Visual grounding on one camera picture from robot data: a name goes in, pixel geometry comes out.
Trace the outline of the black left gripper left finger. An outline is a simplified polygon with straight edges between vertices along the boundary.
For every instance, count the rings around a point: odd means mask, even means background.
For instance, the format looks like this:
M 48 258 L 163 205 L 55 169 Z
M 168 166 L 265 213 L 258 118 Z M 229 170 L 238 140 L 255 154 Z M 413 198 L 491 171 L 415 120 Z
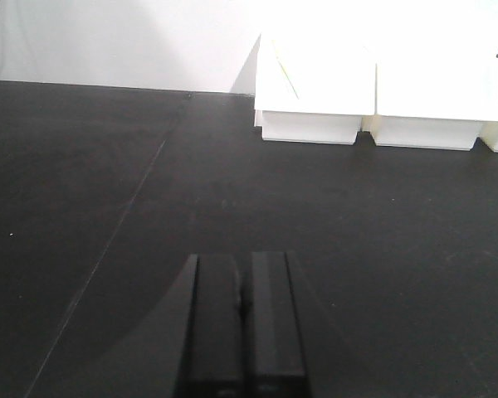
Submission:
M 191 254 L 173 283 L 177 354 L 173 397 L 243 396 L 237 267 L 227 255 Z

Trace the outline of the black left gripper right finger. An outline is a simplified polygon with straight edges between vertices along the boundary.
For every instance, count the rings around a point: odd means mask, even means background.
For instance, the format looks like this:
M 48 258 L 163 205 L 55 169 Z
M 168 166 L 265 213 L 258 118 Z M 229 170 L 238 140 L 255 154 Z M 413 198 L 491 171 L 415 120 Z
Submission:
M 248 387 L 252 397 L 309 397 L 286 253 L 251 254 Z

